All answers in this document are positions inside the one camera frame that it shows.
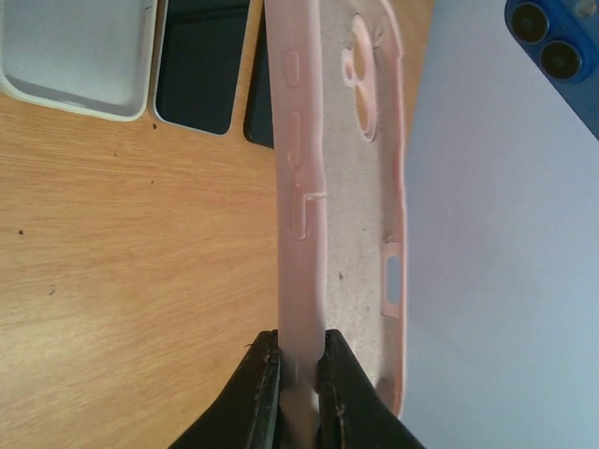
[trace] phone case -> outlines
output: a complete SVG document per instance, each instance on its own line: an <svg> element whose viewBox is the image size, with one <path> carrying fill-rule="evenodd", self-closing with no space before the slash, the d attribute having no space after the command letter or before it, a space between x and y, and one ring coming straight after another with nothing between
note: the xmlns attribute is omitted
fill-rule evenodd
<svg viewBox="0 0 599 449"><path fill-rule="evenodd" d="M387 0L265 8L284 392L314 385L325 329L337 327L399 413L407 300L399 26Z"/></svg>

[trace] wooden table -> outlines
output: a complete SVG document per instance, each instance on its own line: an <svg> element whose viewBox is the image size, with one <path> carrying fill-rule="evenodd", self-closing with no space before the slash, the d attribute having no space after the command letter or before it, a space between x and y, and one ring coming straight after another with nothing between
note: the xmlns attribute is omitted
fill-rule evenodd
<svg viewBox="0 0 599 449"><path fill-rule="evenodd" d="M408 102L431 0L402 2ZM276 327L273 151L0 95L0 447L166 447Z"/></svg>

